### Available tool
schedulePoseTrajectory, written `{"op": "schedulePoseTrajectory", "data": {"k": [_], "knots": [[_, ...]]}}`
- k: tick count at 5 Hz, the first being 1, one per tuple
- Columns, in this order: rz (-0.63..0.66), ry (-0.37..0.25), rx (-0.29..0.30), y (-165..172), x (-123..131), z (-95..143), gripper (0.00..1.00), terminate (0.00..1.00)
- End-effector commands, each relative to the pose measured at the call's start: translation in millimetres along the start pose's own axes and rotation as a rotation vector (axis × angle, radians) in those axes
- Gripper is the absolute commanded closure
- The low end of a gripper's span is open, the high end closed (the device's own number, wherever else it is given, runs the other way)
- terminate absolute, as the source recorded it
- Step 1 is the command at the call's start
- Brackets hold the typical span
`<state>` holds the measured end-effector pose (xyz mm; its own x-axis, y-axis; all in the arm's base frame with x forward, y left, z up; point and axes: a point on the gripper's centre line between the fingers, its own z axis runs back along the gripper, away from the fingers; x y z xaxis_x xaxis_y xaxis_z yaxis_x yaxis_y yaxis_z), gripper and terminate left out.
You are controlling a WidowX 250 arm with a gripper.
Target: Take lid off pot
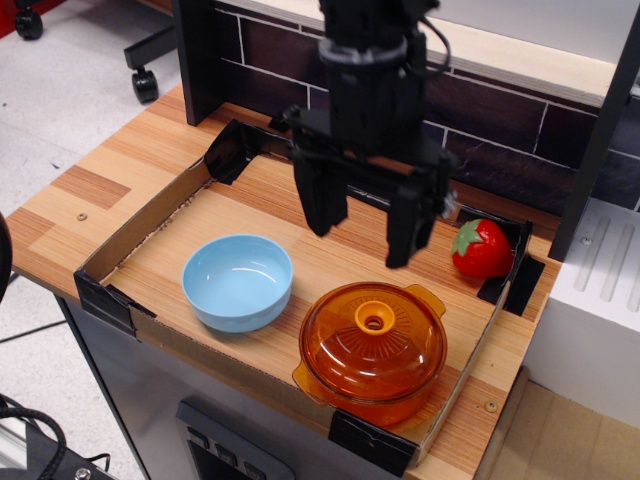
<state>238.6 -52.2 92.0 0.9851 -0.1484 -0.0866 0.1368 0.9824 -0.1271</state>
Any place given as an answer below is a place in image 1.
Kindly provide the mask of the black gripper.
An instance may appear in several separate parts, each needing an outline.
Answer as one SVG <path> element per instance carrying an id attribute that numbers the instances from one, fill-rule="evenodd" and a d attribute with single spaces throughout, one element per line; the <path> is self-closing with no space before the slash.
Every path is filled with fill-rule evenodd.
<path id="1" fill-rule="evenodd" d="M 324 236 L 348 216 L 347 192 L 356 188 L 388 205 L 386 266 L 401 268 L 424 248 L 435 217 L 453 198 L 455 156 L 423 129 L 427 66 L 423 42 L 357 48 L 322 42 L 329 103 L 293 106 L 294 178 L 309 228 Z"/>

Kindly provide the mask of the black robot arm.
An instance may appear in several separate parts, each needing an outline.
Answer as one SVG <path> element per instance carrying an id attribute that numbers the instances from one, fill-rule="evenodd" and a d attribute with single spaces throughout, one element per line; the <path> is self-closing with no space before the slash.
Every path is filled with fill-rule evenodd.
<path id="1" fill-rule="evenodd" d="M 350 189 L 387 202 L 389 268 L 425 247 L 452 201 L 456 157 L 423 128 L 427 68 L 420 25 L 435 1 L 323 1 L 329 105 L 290 107 L 289 156 L 299 197 L 318 236 L 348 216 Z"/>

